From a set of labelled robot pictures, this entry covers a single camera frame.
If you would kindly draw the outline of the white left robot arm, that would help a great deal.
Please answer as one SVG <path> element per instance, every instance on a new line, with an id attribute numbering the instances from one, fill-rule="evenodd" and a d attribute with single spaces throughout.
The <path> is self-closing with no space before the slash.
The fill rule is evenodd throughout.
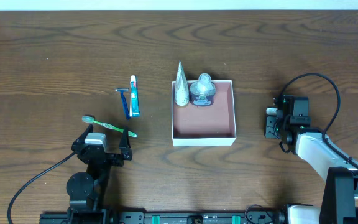
<path id="1" fill-rule="evenodd" d="M 73 174 L 66 186 L 69 195 L 68 223 L 117 223 L 116 212 L 103 205 L 111 168 L 122 167 L 132 159 L 129 131 L 124 128 L 119 143 L 119 153 L 109 153 L 107 138 L 95 133 L 93 125 L 73 142 L 71 150 L 87 165 L 84 172 Z"/>

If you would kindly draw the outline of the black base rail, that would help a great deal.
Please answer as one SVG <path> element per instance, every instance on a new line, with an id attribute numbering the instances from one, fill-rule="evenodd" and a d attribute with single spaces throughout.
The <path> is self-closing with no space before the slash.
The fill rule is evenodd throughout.
<path id="1" fill-rule="evenodd" d="M 100 212 L 45 212 L 40 215 L 41 224 L 285 224 L 287 218 L 283 212 L 263 211 L 252 209 L 246 212 L 231 213 L 152 213 L 152 212 L 114 212 L 102 210 Z"/>

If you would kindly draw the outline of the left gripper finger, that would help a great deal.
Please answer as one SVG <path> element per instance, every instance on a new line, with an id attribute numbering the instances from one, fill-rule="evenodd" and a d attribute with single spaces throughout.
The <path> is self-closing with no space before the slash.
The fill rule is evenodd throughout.
<path id="1" fill-rule="evenodd" d="M 132 160 L 132 149 L 129 142 L 129 131 L 127 127 L 123 129 L 121 140 L 119 143 L 119 149 L 121 151 L 123 160 L 125 161 Z"/>
<path id="2" fill-rule="evenodd" d="M 92 132 L 93 132 L 93 125 L 89 124 L 89 126 L 85 129 L 85 131 L 76 140 L 74 140 L 72 146 L 80 146 L 84 144 L 87 135 Z"/>

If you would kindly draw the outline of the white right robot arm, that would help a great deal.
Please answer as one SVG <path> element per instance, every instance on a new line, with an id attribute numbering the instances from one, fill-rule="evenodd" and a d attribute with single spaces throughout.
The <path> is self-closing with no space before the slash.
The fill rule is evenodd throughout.
<path id="1" fill-rule="evenodd" d="M 309 99 L 279 96 L 267 108 L 265 137 L 306 161 L 324 180 L 320 207 L 287 205 L 278 223 L 358 223 L 358 162 L 311 126 Z"/>

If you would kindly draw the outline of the green Dettol soap bar pack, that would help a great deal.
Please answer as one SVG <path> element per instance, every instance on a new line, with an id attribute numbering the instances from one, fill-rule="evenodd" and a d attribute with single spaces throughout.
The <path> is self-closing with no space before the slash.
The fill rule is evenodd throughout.
<path id="1" fill-rule="evenodd" d="M 267 108 L 265 110 L 265 112 L 266 112 L 267 116 L 276 116 L 278 113 L 278 109 L 277 108 Z"/>

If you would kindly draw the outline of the teal toothpaste tube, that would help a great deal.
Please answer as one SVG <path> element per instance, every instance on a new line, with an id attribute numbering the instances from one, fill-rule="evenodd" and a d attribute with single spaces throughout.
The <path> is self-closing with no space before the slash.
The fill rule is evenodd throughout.
<path id="1" fill-rule="evenodd" d="M 130 102 L 131 117 L 140 117 L 137 77 L 135 75 L 131 75 L 130 88 L 131 88 L 131 102 Z"/>

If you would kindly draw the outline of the green toothbrush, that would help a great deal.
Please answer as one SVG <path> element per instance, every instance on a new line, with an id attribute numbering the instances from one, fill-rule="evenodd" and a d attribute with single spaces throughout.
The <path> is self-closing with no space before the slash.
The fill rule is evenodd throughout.
<path id="1" fill-rule="evenodd" d="M 102 126 L 104 128 L 107 128 L 107 129 L 111 129 L 111 130 L 118 131 L 118 132 L 121 132 L 121 133 L 124 132 L 124 130 L 121 129 L 121 128 L 117 128 L 117 127 L 115 127 L 115 126 L 113 126 L 111 124 L 95 120 L 95 118 L 93 116 L 82 116 L 81 120 L 84 123 L 98 124 L 98 125 L 100 125 L 100 126 Z"/>

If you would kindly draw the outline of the white box with pink interior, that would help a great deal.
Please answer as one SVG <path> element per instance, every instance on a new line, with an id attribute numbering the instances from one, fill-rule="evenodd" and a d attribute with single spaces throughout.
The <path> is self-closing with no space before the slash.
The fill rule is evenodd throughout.
<path id="1" fill-rule="evenodd" d="M 210 106 L 178 106 L 171 100 L 172 143 L 183 146 L 231 146 L 237 139 L 232 81 L 214 80 Z"/>

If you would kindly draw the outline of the blue disposable razor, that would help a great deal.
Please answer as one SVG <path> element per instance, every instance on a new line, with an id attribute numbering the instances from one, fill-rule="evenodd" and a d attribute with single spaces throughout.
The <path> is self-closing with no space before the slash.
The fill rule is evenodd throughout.
<path id="1" fill-rule="evenodd" d="M 125 92 L 129 91 L 129 89 L 128 88 L 116 88 L 116 91 L 120 93 L 122 107 L 123 107 L 123 110 L 124 110 L 125 117 L 126 117 L 127 120 L 130 120 L 131 116 L 130 116 L 130 113 L 129 113 L 126 97 L 124 95 Z"/>

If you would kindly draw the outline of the white lotion tube gold cap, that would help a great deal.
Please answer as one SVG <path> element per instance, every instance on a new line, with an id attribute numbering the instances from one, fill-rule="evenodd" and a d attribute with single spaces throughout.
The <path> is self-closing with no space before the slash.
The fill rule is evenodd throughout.
<path id="1" fill-rule="evenodd" d="M 189 103 L 188 82 L 181 61 L 178 63 L 174 97 L 178 106 L 186 106 Z"/>

